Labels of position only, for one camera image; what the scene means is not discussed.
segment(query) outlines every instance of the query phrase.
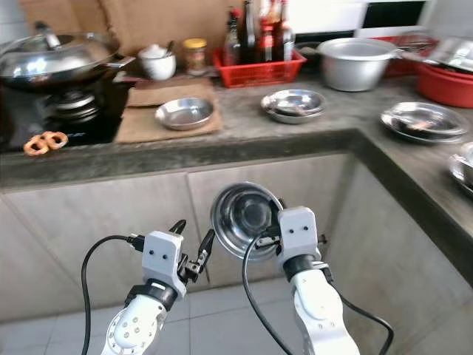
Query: granite countertop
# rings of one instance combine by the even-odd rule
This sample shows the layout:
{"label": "granite countertop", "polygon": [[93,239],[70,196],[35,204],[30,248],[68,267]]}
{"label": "granite countertop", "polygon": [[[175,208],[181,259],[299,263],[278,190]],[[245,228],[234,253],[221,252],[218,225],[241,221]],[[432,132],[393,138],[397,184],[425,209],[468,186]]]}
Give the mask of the granite countertop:
{"label": "granite countertop", "polygon": [[[291,126],[273,122],[260,109],[262,96],[287,88],[312,89],[327,98],[327,113]],[[51,183],[116,178],[141,172],[214,163],[351,151],[363,161],[432,241],[473,285],[473,199],[448,173],[448,157],[461,143],[423,146],[386,131],[379,115],[401,101],[428,101],[415,78],[386,78],[371,92],[338,92],[317,75],[291,84],[225,89],[216,85],[224,127],[218,133],[172,141],[99,144],[64,148],[44,158],[3,154],[3,190]],[[455,109],[473,126],[473,109]],[[473,141],[473,131],[464,141]]]}

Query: black cable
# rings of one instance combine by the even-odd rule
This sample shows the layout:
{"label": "black cable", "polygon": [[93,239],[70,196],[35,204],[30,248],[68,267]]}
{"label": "black cable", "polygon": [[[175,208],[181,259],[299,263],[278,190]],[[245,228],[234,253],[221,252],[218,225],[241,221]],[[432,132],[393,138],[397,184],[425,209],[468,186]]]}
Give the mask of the black cable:
{"label": "black cable", "polygon": [[105,237],[100,239],[96,244],[94,244],[89,251],[87,252],[84,262],[82,263],[81,269],[81,282],[82,282],[82,294],[84,295],[84,308],[86,312],[86,332],[84,335],[84,345],[82,345],[82,355],[87,355],[87,351],[89,350],[89,343],[90,343],[90,298],[89,298],[89,288],[87,287],[87,263],[89,262],[90,257],[94,250],[100,245],[105,243],[108,240],[125,240],[126,242],[130,243],[132,241],[132,237],[124,237],[122,235],[110,235],[109,237]]}
{"label": "black cable", "polygon": [[365,316],[366,318],[369,318],[372,321],[377,322],[378,324],[381,324],[387,329],[387,338],[384,341],[383,347],[379,351],[379,355],[385,355],[387,351],[389,350],[389,347],[391,346],[392,340],[394,339],[394,330],[392,329],[391,325],[386,322],[384,319],[379,318],[364,309],[359,308],[358,306],[352,304],[349,300],[347,300],[343,295],[340,293],[340,291],[335,287],[333,280],[329,281],[329,284],[337,291],[338,295],[340,296],[341,301],[349,308],[353,309],[355,312],[361,314],[362,316]]}
{"label": "black cable", "polygon": [[281,337],[277,334],[277,332],[273,329],[273,327],[271,327],[268,320],[265,318],[265,316],[259,309],[258,305],[256,304],[256,301],[253,298],[253,295],[250,291],[250,286],[248,284],[248,260],[250,257],[250,253],[253,251],[253,248],[256,245],[256,242],[258,241],[259,238],[260,237],[256,237],[253,239],[249,247],[246,249],[245,256],[243,257],[243,266],[242,266],[243,287],[245,288],[246,297],[248,298],[248,301],[250,301],[251,307],[254,310],[254,313],[258,317],[259,321],[263,324],[263,326],[266,328],[268,333],[272,336],[274,341],[278,343],[281,349],[287,355],[293,355],[293,353],[290,352],[287,345],[281,340]]}

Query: stove burner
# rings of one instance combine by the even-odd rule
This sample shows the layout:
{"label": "stove burner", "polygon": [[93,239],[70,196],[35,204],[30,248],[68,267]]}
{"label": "stove burner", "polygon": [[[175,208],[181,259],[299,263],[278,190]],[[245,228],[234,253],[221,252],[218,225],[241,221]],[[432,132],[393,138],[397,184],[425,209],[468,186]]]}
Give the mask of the stove burner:
{"label": "stove burner", "polygon": [[50,120],[80,124],[97,117],[101,108],[91,92],[74,90],[51,95],[46,102]]}
{"label": "stove burner", "polygon": [[92,93],[74,90],[58,95],[51,95],[47,99],[47,106],[55,107],[59,110],[77,109],[90,104],[94,100],[95,96]]}

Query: bottle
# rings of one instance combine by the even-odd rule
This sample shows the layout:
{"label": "bottle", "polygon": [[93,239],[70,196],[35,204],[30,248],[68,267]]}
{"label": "bottle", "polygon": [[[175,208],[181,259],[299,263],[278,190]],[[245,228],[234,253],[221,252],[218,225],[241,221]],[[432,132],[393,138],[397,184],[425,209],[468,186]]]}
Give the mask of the bottle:
{"label": "bottle", "polygon": [[273,26],[266,18],[261,19],[262,35],[259,41],[259,52],[261,55],[260,61],[267,63],[273,61],[273,33],[271,32]]}
{"label": "bottle", "polygon": [[273,59],[275,61],[290,61],[292,59],[295,36],[287,20],[287,1],[281,0],[281,15],[274,24]]}
{"label": "bottle", "polygon": [[228,20],[228,32],[223,46],[223,65],[237,65],[239,63],[238,18],[239,11],[231,8]]}
{"label": "bottle", "polygon": [[269,24],[275,24],[279,20],[279,9],[276,0],[271,0],[269,11],[265,18],[268,20]]}
{"label": "bottle", "polygon": [[250,0],[245,0],[243,2],[243,21],[239,29],[238,39],[240,45],[240,63],[255,63],[257,43],[254,26],[253,4]]}

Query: cabinet door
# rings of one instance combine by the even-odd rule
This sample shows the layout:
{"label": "cabinet door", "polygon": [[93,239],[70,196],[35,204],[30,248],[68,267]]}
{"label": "cabinet door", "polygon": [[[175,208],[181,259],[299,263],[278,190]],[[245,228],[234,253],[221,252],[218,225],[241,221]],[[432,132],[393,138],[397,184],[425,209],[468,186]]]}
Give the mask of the cabinet door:
{"label": "cabinet door", "polygon": [[[413,354],[410,349],[424,338],[428,341],[433,329],[473,297],[470,286],[452,264],[361,164],[355,169],[329,240],[326,261],[348,300],[394,328],[391,354]],[[385,330],[352,311],[345,311],[345,319],[360,352],[378,353]],[[458,334],[462,334],[463,326],[464,322],[452,324]],[[453,334],[455,331],[438,336],[456,354],[456,347],[465,348],[466,344],[456,344]],[[421,347],[429,348],[427,343]],[[433,352],[415,354],[445,354],[440,348],[430,349]]]}
{"label": "cabinet door", "polygon": [[0,198],[0,321],[79,308],[78,285]]}
{"label": "cabinet door", "polygon": [[[183,251],[194,257],[200,243],[184,173],[14,192],[7,198],[77,281],[87,250],[107,235],[165,231],[186,219]],[[123,302],[133,285],[143,283],[142,276],[140,252],[120,240],[103,244],[89,262],[92,304]],[[206,283],[203,274],[199,285]]]}
{"label": "cabinet door", "polygon": [[[346,155],[326,155],[189,174],[200,234],[210,226],[211,205],[220,190],[246,180],[263,185],[288,206],[310,207],[316,214],[317,229],[321,234],[327,225],[346,159]],[[241,260],[229,255],[219,243],[215,243],[212,252],[208,262],[211,285],[240,283]],[[249,266],[253,280],[278,274],[274,259]]]}

